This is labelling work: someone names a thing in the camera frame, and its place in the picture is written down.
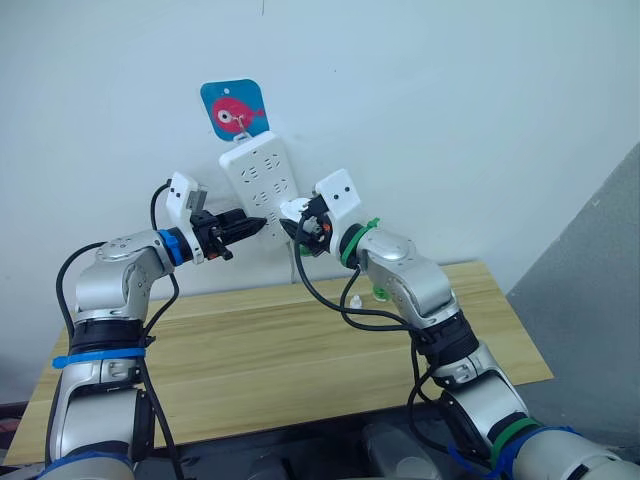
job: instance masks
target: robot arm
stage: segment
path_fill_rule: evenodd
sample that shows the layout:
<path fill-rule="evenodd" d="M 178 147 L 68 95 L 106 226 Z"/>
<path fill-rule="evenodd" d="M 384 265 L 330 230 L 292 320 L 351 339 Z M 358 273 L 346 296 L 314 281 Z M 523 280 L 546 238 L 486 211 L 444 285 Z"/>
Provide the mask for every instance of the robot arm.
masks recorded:
<path fill-rule="evenodd" d="M 283 227 L 292 234 L 293 225 L 304 222 L 308 251 L 328 251 L 348 268 L 359 265 L 375 287 L 390 294 L 443 388 L 437 405 L 460 450 L 491 459 L 492 467 L 517 480 L 638 478 L 640 467 L 570 429 L 544 427 L 529 416 L 487 345 L 474 335 L 444 272 L 411 240 L 366 217 L 345 170 L 318 182 L 314 193 L 298 217 L 290 205 L 282 207 L 289 215 Z"/>
<path fill-rule="evenodd" d="M 133 479 L 132 462 L 153 448 L 154 410 L 141 383 L 143 322 L 153 282 L 193 260 L 232 258 L 227 245 L 257 233 L 265 219 L 242 210 L 212 215 L 206 190 L 176 173 L 167 208 L 169 230 L 147 230 L 103 244 L 76 287 L 69 355 L 47 432 L 48 468 L 41 478 Z"/>

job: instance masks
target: pink fish cartoon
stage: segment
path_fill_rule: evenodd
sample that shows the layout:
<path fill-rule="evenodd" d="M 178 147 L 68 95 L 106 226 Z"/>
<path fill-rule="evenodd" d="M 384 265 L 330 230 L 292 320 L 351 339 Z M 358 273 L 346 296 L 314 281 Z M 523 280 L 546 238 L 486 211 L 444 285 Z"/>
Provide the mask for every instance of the pink fish cartoon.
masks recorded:
<path fill-rule="evenodd" d="M 264 110 L 251 110 L 244 102 L 233 97 L 220 97 L 211 107 L 216 125 L 228 133 L 242 133 L 249 128 L 254 117 L 264 117 Z"/>

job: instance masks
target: table surface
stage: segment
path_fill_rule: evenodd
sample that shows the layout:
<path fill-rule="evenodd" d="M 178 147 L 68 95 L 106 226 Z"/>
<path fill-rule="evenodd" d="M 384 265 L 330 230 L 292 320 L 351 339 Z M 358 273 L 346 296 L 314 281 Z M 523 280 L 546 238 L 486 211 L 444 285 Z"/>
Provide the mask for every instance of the table surface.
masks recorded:
<path fill-rule="evenodd" d="M 485 265 L 469 262 L 444 270 L 475 333 L 511 381 L 552 378 Z M 317 282 L 317 287 L 337 300 L 345 281 Z M 366 278 L 352 292 L 360 294 L 365 308 L 392 309 L 372 298 Z M 153 302 L 149 313 L 161 303 Z M 406 333 L 355 330 L 299 284 L 182 297 L 153 333 L 149 370 L 176 443 L 394 407 L 404 404 L 411 388 Z M 63 332 L 52 357 L 66 350 Z M 49 365 L 44 368 L 6 465 L 43 460 L 58 375 Z M 434 396 L 438 388 L 430 384 L 427 391 Z M 161 445 L 156 426 L 156 446 Z"/>

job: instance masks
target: power strip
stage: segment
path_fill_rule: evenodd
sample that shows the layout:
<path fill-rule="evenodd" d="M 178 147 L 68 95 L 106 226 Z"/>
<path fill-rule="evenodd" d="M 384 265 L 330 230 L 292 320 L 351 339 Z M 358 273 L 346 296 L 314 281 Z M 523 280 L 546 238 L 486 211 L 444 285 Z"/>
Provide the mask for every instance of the power strip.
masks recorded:
<path fill-rule="evenodd" d="M 247 216 L 267 219 L 258 232 L 266 250 L 274 250 L 289 236 L 280 226 L 280 205 L 298 197 L 284 142 L 273 132 L 257 135 L 220 156 L 220 166 L 242 201 Z"/>

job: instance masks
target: black wire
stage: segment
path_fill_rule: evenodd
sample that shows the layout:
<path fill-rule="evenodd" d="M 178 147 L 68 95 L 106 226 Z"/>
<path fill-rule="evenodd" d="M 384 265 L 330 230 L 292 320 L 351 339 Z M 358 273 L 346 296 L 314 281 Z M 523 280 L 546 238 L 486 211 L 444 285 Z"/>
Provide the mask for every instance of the black wire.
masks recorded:
<path fill-rule="evenodd" d="M 349 295 L 349 290 L 355 283 L 356 279 L 360 275 L 360 265 L 358 265 L 353 272 L 352 277 L 349 279 L 349 282 L 342 290 L 342 295 L 340 295 L 340 308 L 344 309 L 345 302 L 347 301 L 347 295 Z M 347 322 L 353 328 L 357 328 L 359 330 L 365 330 L 367 332 L 396 332 L 398 330 L 407 330 L 407 327 L 404 325 L 365 325 L 364 323 L 359 323 L 350 318 L 344 311 L 341 311 L 340 314 L 345 322 Z"/>
<path fill-rule="evenodd" d="M 51 465 L 51 429 L 53 428 L 53 417 L 56 407 L 58 406 L 58 398 L 60 397 L 60 383 L 62 382 L 62 375 L 58 376 L 58 383 L 56 384 L 56 391 L 53 394 L 53 400 L 51 402 L 51 409 L 49 410 L 49 420 L 47 421 L 47 436 L 44 439 L 44 466 Z"/>
<path fill-rule="evenodd" d="M 91 243 L 89 245 L 85 245 L 84 247 L 73 252 L 69 258 L 65 260 L 65 262 L 58 270 L 58 276 L 56 277 L 56 297 L 58 298 L 58 306 L 60 307 L 60 312 L 62 313 L 62 318 L 64 318 L 64 323 L 67 328 L 67 335 L 69 336 L 69 350 L 71 349 L 71 343 L 73 341 L 73 334 L 75 332 L 75 327 L 73 326 L 73 318 L 71 318 L 71 312 L 69 312 L 69 306 L 67 305 L 67 300 L 64 297 L 64 276 L 69 270 L 71 264 L 85 252 L 89 250 L 93 250 L 94 248 L 98 248 L 104 245 L 105 242 L 96 242 Z M 51 402 L 51 409 L 49 410 L 49 419 L 47 420 L 47 436 L 45 438 L 45 446 L 44 446 L 44 463 L 45 466 L 49 466 L 51 464 L 51 453 L 49 451 L 51 445 L 51 429 L 53 428 L 53 419 L 55 417 L 56 407 L 58 406 L 58 397 L 60 396 L 60 381 L 62 376 L 58 377 L 58 383 L 56 385 L 56 391 L 53 394 L 53 401 Z"/>
<path fill-rule="evenodd" d="M 418 430 L 418 427 L 416 426 L 416 422 L 414 418 L 414 406 L 415 406 L 416 396 L 418 395 L 418 391 L 424 386 L 427 380 L 429 380 L 429 378 L 431 377 L 433 372 L 436 370 L 436 368 L 437 368 L 436 362 L 429 365 L 429 368 L 427 368 L 426 373 L 422 375 L 422 377 L 420 377 L 420 379 L 415 383 L 415 385 L 411 389 L 411 393 L 409 394 L 409 399 L 407 400 L 407 414 L 409 417 L 409 429 L 411 430 L 411 433 L 413 433 L 413 435 L 419 441 L 424 443 L 426 446 L 433 448 L 438 452 L 442 452 L 448 455 L 449 450 L 447 449 L 447 447 L 445 447 L 441 443 L 431 440 L 430 438 L 427 438 L 422 432 Z M 466 452 L 459 452 L 459 453 L 463 458 L 469 460 L 470 462 L 476 463 L 477 465 L 480 465 L 485 468 L 491 468 L 491 465 L 489 464 L 489 462 L 479 458 L 476 455 L 466 453 Z"/>
<path fill-rule="evenodd" d="M 156 191 L 153 192 L 153 195 L 151 196 L 151 203 L 149 205 L 149 218 L 151 219 L 151 228 L 153 228 L 154 230 L 158 230 L 158 224 L 156 223 L 156 203 L 158 201 L 158 196 L 164 190 L 169 188 L 170 184 L 171 184 L 171 180 L 167 180 L 167 183 L 165 183 L 164 185 L 160 185 L 156 189 Z M 160 307 L 160 309 L 155 313 L 155 315 L 151 317 L 151 320 L 147 322 L 147 325 L 145 326 L 144 331 L 142 332 L 142 338 L 146 338 L 149 335 L 149 332 L 151 331 L 153 326 L 156 324 L 158 319 L 164 314 L 164 312 L 166 312 L 169 309 L 169 307 L 171 307 L 171 305 L 173 305 L 173 303 L 178 299 L 178 296 L 180 295 L 180 286 L 178 285 L 178 280 L 176 279 L 176 276 L 173 273 L 169 274 L 169 280 L 171 280 L 171 285 L 173 285 L 173 295 L 169 300 L 167 300 L 167 302 L 162 307 Z"/>
<path fill-rule="evenodd" d="M 303 216 L 302 219 L 300 220 L 300 222 L 298 223 L 298 229 L 296 230 L 296 237 L 294 239 L 294 244 L 293 244 L 293 255 L 294 255 L 295 260 L 296 260 L 296 266 L 298 267 L 298 274 L 300 275 L 300 279 L 302 280 L 302 283 L 307 288 L 309 293 L 311 293 L 311 295 L 314 296 L 314 298 L 316 300 L 318 300 L 320 303 L 322 303 L 325 307 L 328 307 L 328 308 L 330 308 L 332 310 L 335 310 L 336 312 L 340 312 L 342 314 L 372 315 L 372 316 L 378 316 L 378 317 L 386 317 L 386 318 L 390 318 L 392 320 L 395 320 L 396 322 L 401 324 L 401 325 L 386 326 L 387 328 L 385 328 L 385 330 L 382 330 L 382 331 L 409 330 L 409 331 L 419 332 L 419 330 L 417 328 L 413 327 L 412 325 L 408 325 L 404 318 L 402 318 L 399 315 L 396 315 L 394 313 L 386 312 L 384 310 L 369 310 L 369 309 L 361 309 L 361 308 L 346 308 L 346 307 L 341 306 L 341 305 L 336 305 L 335 303 L 330 302 L 325 297 L 323 297 L 320 294 L 320 292 L 318 292 L 314 288 L 314 286 L 311 284 L 311 281 L 309 280 L 309 278 L 307 277 L 307 274 L 304 271 L 304 265 L 302 264 L 302 257 L 300 255 L 300 241 L 302 239 L 302 232 L 303 232 L 302 227 L 304 225 L 305 220 L 306 220 L 306 218 Z M 353 282 L 355 282 L 355 278 L 354 277 L 357 278 L 357 275 L 354 274 L 354 276 L 351 278 L 351 281 L 350 281 L 351 285 L 353 285 Z M 345 321 L 347 321 L 347 323 L 349 323 L 350 321 L 352 322 L 352 320 L 348 319 L 348 317 L 345 318 Z"/>
<path fill-rule="evenodd" d="M 167 450 L 169 450 L 169 458 L 171 459 L 171 464 L 173 465 L 173 471 L 176 474 L 177 480 L 184 480 L 184 473 L 182 472 L 182 465 L 180 465 L 178 449 L 176 448 L 176 444 L 173 441 L 173 436 L 171 435 L 171 429 L 169 428 L 167 417 L 165 417 L 164 412 L 162 411 L 160 400 L 158 399 L 158 395 L 156 394 L 156 391 L 153 388 L 153 384 L 151 383 L 149 369 L 147 368 L 147 362 L 145 361 L 144 357 L 140 358 L 139 365 L 140 377 L 142 378 L 142 383 L 144 384 L 144 388 L 149 395 L 149 400 L 151 401 L 153 410 L 156 413 L 156 418 L 158 419 L 158 423 L 160 424 L 160 429 L 162 430 L 162 434 L 164 435 L 164 440 L 167 444 Z"/>
<path fill-rule="evenodd" d="M 164 185 L 160 185 L 153 195 L 151 196 L 151 205 L 149 205 L 149 217 L 151 218 L 151 228 L 154 230 L 158 229 L 158 225 L 156 224 L 156 202 L 158 201 L 158 196 L 169 188 L 171 184 L 171 180 L 168 180 Z"/>
<path fill-rule="evenodd" d="M 173 305 L 173 302 L 175 302 L 178 298 L 178 295 L 180 295 L 180 286 L 178 285 L 178 280 L 173 273 L 169 274 L 169 280 L 171 280 L 171 284 L 173 285 L 173 295 L 169 300 L 166 301 L 164 305 L 162 305 L 162 307 L 160 307 L 160 309 L 153 315 L 153 317 L 151 317 L 151 320 L 147 322 L 147 325 L 144 327 L 144 331 L 142 332 L 142 338 L 147 338 L 149 332 L 151 332 L 151 329 L 156 324 L 158 319 L 164 312 L 169 309 L 171 305 Z"/>
<path fill-rule="evenodd" d="M 171 180 L 168 180 L 166 184 L 159 186 L 151 196 L 151 203 L 149 205 L 149 218 L 151 219 L 151 227 L 154 230 L 158 230 L 158 224 L 156 223 L 156 203 L 158 201 L 158 196 L 164 190 L 169 188 L 170 183 Z M 149 336 L 151 329 L 154 327 L 158 319 L 164 314 L 164 312 L 169 309 L 169 307 L 171 307 L 171 305 L 173 305 L 173 303 L 180 295 L 180 286 L 178 285 L 176 276 L 173 273 L 170 273 L 169 279 L 171 280 L 171 284 L 173 285 L 173 295 L 164 303 L 164 305 L 162 305 L 162 307 L 160 307 L 160 309 L 153 315 L 153 317 L 151 317 L 151 320 L 147 322 L 147 325 L 142 331 L 141 336 L 141 342 L 143 342 L 143 344 L 146 344 L 147 337 Z M 142 378 L 145 390 L 149 394 L 149 399 L 151 400 L 151 405 L 155 412 L 156 418 L 158 419 L 158 424 L 160 424 L 160 429 L 162 430 L 164 441 L 167 444 L 167 450 L 169 450 L 169 458 L 171 459 L 171 464 L 173 465 L 175 476 L 177 480 L 184 480 L 185 477 L 182 471 L 182 465 L 180 464 L 178 449 L 176 448 L 176 444 L 173 440 L 173 435 L 171 434 L 171 428 L 169 427 L 169 422 L 167 422 L 167 417 L 164 415 L 164 411 L 162 410 L 160 399 L 158 398 L 158 395 L 153 388 L 153 384 L 151 383 L 149 369 L 147 368 L 147 363 L 144 358 L 140 359 L 140 377 Z"/>
<path fill-rule="evenodd" d="M 416 341 L 413 337 L 411 338 L 410 351 L 411 351 L 411 369 L 413 370 L 413 384 L 415 385 L 420 381 L 420 366 L 418 364 L 418 352 L 416 349 Z M 433 406 L 433 401 L 425 395 L 425 393 L 422 391 L 422 388 L 418 389 L 418 396 L 422 399 L 424 403 L 426 403 L 427 405 Z"/>
<path fill-rule="evenodd" d="M 62 284 L 64 282 L 64 276 L 67 273 L 69 266 L 75 261 L 76 258 L 78 258 L 83 253 L 88 252 L 89 250 L 93 250 L 94 248 L 98 248 L 104 244 L 105 242 L 91 243 L 89 245 L 85 245 L 84 247 L 76 250 L 69 256 L 69 258 L 65 260 L 65 262 L 60 267 L 60 270 L 58 271 L 58 276 L 56 278 L 56 296 L 58 297 L 58 305 L 60 306 L 60 311 L 62 312 L 64 323 L 67 326 L 67 334 L 69 335 L 69 348 L 71 348 L 71 340 L 73 340 L 73 333 L 75 328 L 73 326 L 73 319 L 71 318 L 71 313 L 69 312 L 69 306 L 67 305 L 67 301 L 64 298 L 64 290 L 62 288 L 63 287 Z"/>

